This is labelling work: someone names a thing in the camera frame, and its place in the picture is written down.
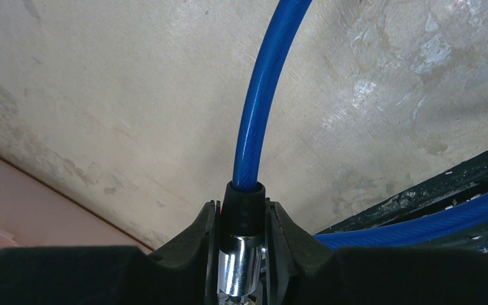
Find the blue cable lock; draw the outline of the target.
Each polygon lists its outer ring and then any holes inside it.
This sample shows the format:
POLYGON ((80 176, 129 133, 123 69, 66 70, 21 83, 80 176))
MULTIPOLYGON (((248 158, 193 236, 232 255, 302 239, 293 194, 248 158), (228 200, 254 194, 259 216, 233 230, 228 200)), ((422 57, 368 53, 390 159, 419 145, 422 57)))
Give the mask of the blue cable lock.
MULTIPOLYGON (((265 221, 266 205, 272 201, 268 200, 265 187, 258 181, 259 162, 276 85, 308 7, 309 1, 278 3, 247 90, 233 178, 227 185, 220 211, 218 287, 230 301, 237 303, 246 302, 256 291, 261 264, 266 266, 265 288, 267 285, 265 221)), ((325 245, 316 236, 312 237, 325 245)))

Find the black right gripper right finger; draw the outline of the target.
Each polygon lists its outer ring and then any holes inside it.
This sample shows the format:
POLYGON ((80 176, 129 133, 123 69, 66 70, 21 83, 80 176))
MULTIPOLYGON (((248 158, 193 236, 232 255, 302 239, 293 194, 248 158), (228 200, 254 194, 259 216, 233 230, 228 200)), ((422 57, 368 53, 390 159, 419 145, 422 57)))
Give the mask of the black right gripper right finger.
POLYGON ((488 304, 488 255, 424 247, 329 249, 266 205, 269 304, 488 304))

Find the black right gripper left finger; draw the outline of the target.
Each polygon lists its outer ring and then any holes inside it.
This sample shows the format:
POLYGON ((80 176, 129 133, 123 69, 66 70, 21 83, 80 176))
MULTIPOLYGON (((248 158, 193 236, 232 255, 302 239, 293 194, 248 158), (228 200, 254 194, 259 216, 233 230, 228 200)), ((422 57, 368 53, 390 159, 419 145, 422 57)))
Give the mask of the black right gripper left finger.
POLYGON ((0 249, 0 304, 216 304, 219 204, 156 251, 136 246, 0 249))

